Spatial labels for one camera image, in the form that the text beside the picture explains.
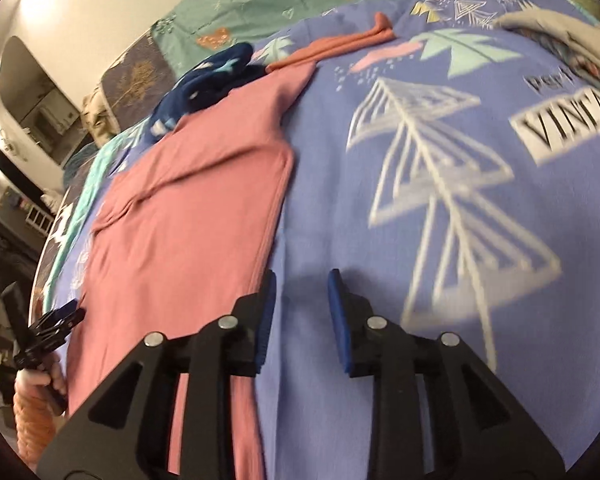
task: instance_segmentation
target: beige cloth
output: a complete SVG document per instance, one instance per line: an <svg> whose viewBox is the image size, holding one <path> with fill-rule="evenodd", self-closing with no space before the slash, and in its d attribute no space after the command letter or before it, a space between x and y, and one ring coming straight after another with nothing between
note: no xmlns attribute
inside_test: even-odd
<svg viewBox="0 0 600 480"><path fill-rule="evenodd" d="M120 133L118 120L109 109L101 88L96 88L82 100L80 118L82 126L91 134L99 148Z"/></svg>
<svg viewBox="0 0 600 480"><path fill-rule="evenodd" d="M527 9L508 12L493 23L494 27L530 28L560 40L600 68L600 26L589 25L560 12Z"/></svg>

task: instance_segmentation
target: finger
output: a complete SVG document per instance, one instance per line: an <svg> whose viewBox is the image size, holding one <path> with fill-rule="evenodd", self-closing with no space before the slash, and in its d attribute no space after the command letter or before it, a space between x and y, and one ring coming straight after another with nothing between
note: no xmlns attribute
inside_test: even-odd
<svg viewBox="0 0 600 480"><path fill-rule="evenodd" d="M27 386L47 386L51 382L49 374L39 370L19 370L16 380L18 378Z"/></svg>
<svg viewBox="0 0 600 480"><path fill-rule="evenodd" d="M44 372L19 370L16 375L16 390L23 395L41 399L43 394L39 386L47 386L50 382L51 377Z"/></svg>
<svg viewBox="0 0 600 480"><path fill-rule="evenodd" d="M66 383L64 381L64 375L62 369L58 363L53 363L51 367L51 378L53 379L53 386L62 395L66 395Z"/></svg>
<svg viewBox="0 0 600 480"><path fill-rule="evenodd" d="M53 382L54 388L63 396L66 395L66 384L63 378L54 379Z"/></svg>
<svg viewBox="0 0 600 480"><path fill-rule="evenodd" d="M62 378L62 369L58 363L53 363L51 365L50 374L53 380Z"/></svg>

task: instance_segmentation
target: navy blue garment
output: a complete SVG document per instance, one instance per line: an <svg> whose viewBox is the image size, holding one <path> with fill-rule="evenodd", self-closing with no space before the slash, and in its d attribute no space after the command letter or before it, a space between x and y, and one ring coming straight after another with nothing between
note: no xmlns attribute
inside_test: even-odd
<svg viewBox="0 0 600 480"><path fill-rule="evenodd" d="M264 66L248 64L252 55L249 43L236 43L193 67L155 107L143 133L161 139L184 115L209 108L233 88L264 76Z"/></svg>

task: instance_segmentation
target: green leaf print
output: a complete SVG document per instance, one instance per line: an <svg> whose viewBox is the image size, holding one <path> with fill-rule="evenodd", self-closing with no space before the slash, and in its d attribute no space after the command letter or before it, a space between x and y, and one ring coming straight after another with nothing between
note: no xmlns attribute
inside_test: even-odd
<svg viewBox="0 0 600 480"><path fill-rule="evenodd" d="M521 57L517 52L484 44L489 40L494 40L494 38L480 34L468 34L460 28L442 28L423 32L409 41L427 42L420 56L421 61L430 59L449 49L451 51L451 61L446 76L451 79L473 72L489 63L500 63Z"/></svg>
<svg viewBox="0 0 600 480"><path fill-rule="evenodd" d="M264 60L265 64L271 64L288 57L289 54L284 48L293 45L294 42L288 36L281 36L269 41L259 51L253 53L253 59Z"/></svg>

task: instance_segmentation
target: metal screw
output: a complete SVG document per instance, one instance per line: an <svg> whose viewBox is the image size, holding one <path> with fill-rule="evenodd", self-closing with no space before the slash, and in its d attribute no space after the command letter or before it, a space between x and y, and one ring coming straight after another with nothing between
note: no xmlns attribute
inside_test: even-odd
<svg viewBox="0 0 600 480"><path fill-rule="evenodd" d="M218 326L222 330L229 330L238 326L238 318L235 316L222 316L218 319Z"/></svg>
<svg viewBox="0 0 600 480"><path fill-rule="evenodd" d="M160 346L164 341L164 336L160 332L149 332L144 336L144 344L147 346Z"/></svg>
<svg viewBox="0 0 600 480"><path fill-rule="evenodd" d="M440 336L440 341L444 346L458 346L460 344L460 336L453 332L445 332Z"/></svg>
<svg viewBox="0 0 600 480"><path fill-rule="evenodd" d="M366 325L372 330L382 330L386 326L386 319L382 316L371 316L366 320Z"/></svg>

